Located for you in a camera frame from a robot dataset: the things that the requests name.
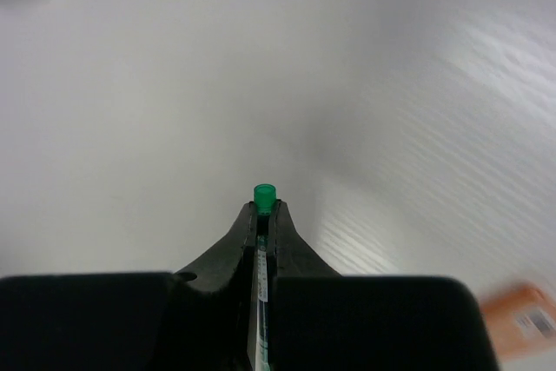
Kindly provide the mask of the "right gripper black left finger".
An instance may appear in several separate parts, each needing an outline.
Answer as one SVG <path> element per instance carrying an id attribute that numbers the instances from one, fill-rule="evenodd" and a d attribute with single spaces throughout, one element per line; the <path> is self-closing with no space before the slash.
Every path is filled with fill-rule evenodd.
<path id="1" fill-rule="evenodd" d="M 255 212 L 174 273 L 3 278 L 2 369 L 250 369 Z"/>

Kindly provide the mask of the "orange translucent eraser case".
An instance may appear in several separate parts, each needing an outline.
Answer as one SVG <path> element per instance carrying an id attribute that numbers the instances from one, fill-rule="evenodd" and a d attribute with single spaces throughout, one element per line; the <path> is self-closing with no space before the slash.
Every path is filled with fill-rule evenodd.
<path id="1" fill-rule="evenodd" d="M 490 296 L 480 311 L 500 361 L 555 347 L 555 298 L 530 282 Z"/>

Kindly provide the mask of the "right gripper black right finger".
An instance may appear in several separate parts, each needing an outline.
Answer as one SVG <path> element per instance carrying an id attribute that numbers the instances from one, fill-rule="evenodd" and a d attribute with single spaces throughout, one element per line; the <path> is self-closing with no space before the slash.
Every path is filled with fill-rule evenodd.
<path id="1" fill-rule="evenodd" d="M 300 237 L 285 202 L 269 226 L 273 370 L 496 370 L 478 302 L 426 275 L 340 275 Z"/>

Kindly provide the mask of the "green dark pen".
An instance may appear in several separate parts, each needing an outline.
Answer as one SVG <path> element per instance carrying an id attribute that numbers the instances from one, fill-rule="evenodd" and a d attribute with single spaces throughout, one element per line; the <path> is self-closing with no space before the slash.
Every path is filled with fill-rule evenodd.
<path id="1" fill-rule="evenodd" d="M 270 370 L 269 359 L 269 278 L 268 228 L 272 209 L 277 200 L 276 188 L 259 184 L 254 188 L 256 208 L 256 273 L 257 273 L 257 370 Z"/>

